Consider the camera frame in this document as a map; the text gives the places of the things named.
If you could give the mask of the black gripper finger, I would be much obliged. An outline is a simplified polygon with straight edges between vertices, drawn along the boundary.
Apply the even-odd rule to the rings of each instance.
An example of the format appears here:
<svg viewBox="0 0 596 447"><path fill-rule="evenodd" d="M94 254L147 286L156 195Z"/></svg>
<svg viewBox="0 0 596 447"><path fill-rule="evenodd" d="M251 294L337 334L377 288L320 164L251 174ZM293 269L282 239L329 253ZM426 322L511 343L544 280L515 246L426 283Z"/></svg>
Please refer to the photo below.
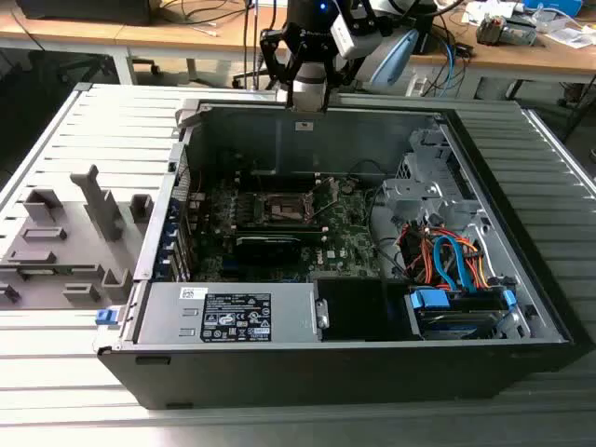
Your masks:
<svg viewBox="0 0 596 447"><path fill-rule="evenodd" d="M289 56L285 63L281 63L277 57L281 43L288 49ZM270 78L286 88L286 107L292 108L293 81L299 71L299 28L296 25L285 25L279 30L263 29L260 47Z"/></svg>
<svg viewBox="0 0 596 447"><path fill-rule="evenodd" d="M333 65L333 60L324 62L326 74L326 87L323 96L323 111L326 112L329 106L332 91L336 88L350 85L359 69L365 61L365 57L349 60L345 63L340 71L336 71Z"/></svg>

